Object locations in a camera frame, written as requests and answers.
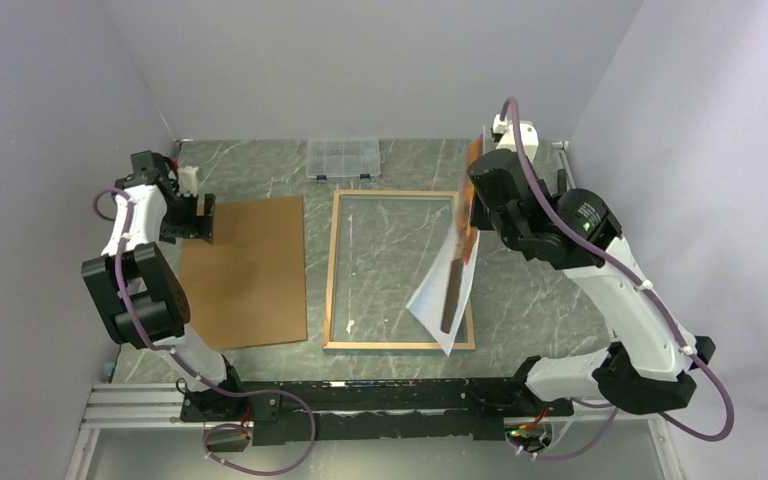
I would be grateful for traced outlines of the brown frame backing board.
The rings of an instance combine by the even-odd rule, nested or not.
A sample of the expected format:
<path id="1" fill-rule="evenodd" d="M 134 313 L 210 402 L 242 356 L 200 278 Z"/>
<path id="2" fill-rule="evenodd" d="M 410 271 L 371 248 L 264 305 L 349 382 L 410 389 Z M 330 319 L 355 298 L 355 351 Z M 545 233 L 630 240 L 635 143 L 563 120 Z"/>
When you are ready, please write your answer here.
<path id="1" fill-rule="evenodd" d="M 307 339 L 300 196 L 217 204 L 212 243 L 187 240 L 179 279 L 191 326 L 214 350 Z"/>

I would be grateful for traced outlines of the hot air balloon photo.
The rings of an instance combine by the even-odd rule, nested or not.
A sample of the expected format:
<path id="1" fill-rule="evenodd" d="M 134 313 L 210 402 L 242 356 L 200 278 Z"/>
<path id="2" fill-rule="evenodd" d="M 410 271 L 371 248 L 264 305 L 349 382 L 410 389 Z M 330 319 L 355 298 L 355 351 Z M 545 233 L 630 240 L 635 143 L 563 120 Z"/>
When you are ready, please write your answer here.
<path id="1" fill-rule="evenodd" d="M 480 233 L 472 225 L 476 194 L 467 170 L 483 154 L 483 146 L 478 137 L 467 147 L 442 247 L 406 305 L 445 355 L 455 348 L 474 281 Z"/>

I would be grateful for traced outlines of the wooden picture frame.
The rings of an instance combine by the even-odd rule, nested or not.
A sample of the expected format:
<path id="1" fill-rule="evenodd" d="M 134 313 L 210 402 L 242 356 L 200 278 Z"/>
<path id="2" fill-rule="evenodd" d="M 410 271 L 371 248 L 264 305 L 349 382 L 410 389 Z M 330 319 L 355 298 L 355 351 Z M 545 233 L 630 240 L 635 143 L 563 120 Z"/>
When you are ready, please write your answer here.
<path id="1" fill-rule="evenodd" d="M 456 198 L 454 191 L 335 192 L 325 352 L 442 354 L 407 305 L 442 246 Z"/>

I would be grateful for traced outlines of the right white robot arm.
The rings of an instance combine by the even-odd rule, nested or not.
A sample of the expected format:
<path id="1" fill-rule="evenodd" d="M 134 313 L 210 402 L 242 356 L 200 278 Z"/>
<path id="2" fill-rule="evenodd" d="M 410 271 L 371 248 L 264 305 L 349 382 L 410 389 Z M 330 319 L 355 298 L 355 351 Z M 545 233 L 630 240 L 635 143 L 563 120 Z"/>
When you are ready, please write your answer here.
<path id="1" fill-rule="evenodd" d="M 601 312 L 615 336 L 589 354 L 553 359 L 527 358 L 517 370 L 510 401 L 524 415 L 551 401 L 601 397 L 631 414 L 683 409 L 696 390 L 695 365 L 682 347 L 703 362 L 716 346 L 707 336 L 687 330 L 677 340 L 641 288 L 616 266 L 577 245 L 541 208 L 538 194 L 549 192 L 543 180 L 532 189 L 516 153 L 511 122 L 494 120 L 492 146 L 483 148 L 467 173 L 475 190 L 472 224 L 495 231 L 505 247 L 527 260 L 550 264 L 572 280 Z"/>

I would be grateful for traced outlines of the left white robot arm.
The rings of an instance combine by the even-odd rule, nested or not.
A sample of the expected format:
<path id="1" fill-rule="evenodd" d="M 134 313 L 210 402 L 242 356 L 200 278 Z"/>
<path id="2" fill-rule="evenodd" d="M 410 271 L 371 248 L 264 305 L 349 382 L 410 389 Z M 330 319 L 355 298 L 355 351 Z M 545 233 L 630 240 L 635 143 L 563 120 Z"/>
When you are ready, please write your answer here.
<path id="1" fill-rule="evenodd" d="M 98 194 L 116 212 L 102 252 L 83 262 L 82 279 L 114 343 L 153 352 L 183 378 L 192 404 L 232 420 L 247 394 L 226 357 L 191 325 L 184 288 L 160 248 L 179 239 L 211 243 L 216 199 L 200 194 L 195 167 L 151 150 L 130 162 L 131 173 Z"/>

